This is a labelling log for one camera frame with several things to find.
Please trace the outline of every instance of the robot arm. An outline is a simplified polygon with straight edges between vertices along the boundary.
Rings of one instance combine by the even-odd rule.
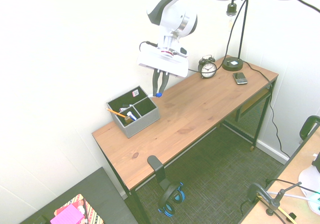
[[[161,97],[169,74],[186,77],[188,74],[189,53],[184,49],[179,39],[185,37],[196,28],[197,14],[179,0],[151,0],[147,8],[150,21],[160,27],[157,47],[149,47],[138,57],[138,64],[153,68],[153,96]],[[163,72],[162,86],[157,93],[158,78]]]
[[[179,39],[193,33],[198,19],[194,11],[177,1],[151,0],[147,14],[151,23],[160,27],[158,49],[162,54],[168,57],[179,55],[186,58],[188,52],[179,45]]]

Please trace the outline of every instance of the wooden table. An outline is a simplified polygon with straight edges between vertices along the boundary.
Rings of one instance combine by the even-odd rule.
[[[294,156],[288,161],[288,165],[281,171],[278,179],[286,180],[292,183],[298,182],[298,177],[301,171],[311,165],[314,157],[313,154],[320,152],[320,128],[314,130],[313,135],[302,143],[300,149],[296,151]],[[280,189],[290,187],[290,184],[275,181],[268,191],[279,192]],[[288,194],[304,197],[300,188],[293,188],[287,192]],[[320,216],[315,214],[308,206],[308,202],[301,199],[283,197],[280,201],[280,207],[289,213],[294,213],[297,218],[295,221],[298,224],[318,224],[320,223]],[[262,203],[257,203],[253,209],[240,221],[241,224],[282,224],[276,215],[269,217],[266,214],[266,206]],[[286,219],[279,211],[277,213],[282,219]]]
[[[222,59],[218,60],[216,65],[219,67],[221,62]],[[278,76],[255,65],[252,67],[270,82],[245,63],[241,72],[248,80],[246,85],[237,85],[233,72],[223,68],[210,79],[201,79],[196,73],[166,90],[161,98],[153,99],[161,118],[133,137],[128,139],[114,122],[93,132],[124,190],[136,195],[136,187],[154,173],[147,163],[150,155],[155,155],[163,164],[168,163],[274,83]]]

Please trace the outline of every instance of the pink notebook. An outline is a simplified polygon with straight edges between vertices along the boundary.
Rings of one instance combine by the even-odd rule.
[[[50,222],[51,224],[80,224],[82,219],[84,215],[73,205],[69,205]]]

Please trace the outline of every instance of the gray desk organizer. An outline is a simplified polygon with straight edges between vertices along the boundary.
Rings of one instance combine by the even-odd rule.
[[[132,106],[125,111],[120,112],[120,108],[122,108],[124,104],[131,104]],[[130,111],[137,118],[136,121],[127,124],[123,117],[110,112],[114,122],[124,132],[127,138],[132,137],[151,123],[160,119],[158,107],[150,98],[148,98],[148,95],[140,86],[108,102],[107,105],[108,108],[125,116],[127,116],[127,112]]]

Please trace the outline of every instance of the black desk lamp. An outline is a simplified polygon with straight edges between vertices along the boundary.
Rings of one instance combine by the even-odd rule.
[[[226,14],[228,16],[234,16],[237,14],[237,4],[234,3],[235,0],[231,0],[231,3],[228,4],[228,8],[226,10]],[[243,18],[243,25],[242,25],[242,32],[241,32],[241,39],[240,39],[240,46],[239,46],[239,52],[238,57],[228,57],[226,58],[223,63],[222,67],[225,70],[228,71],[238,71],[242,69],[243,61],[240,59],[241,54],[241,47],[242,47],[242,40],[244,38],[244,31],[245,31],[245,24],[246,24],[246,17],[247,17],[247,9],[248,9],[248,0],[246,0],[245,3],[245,10],[244,10],[244,18]]]

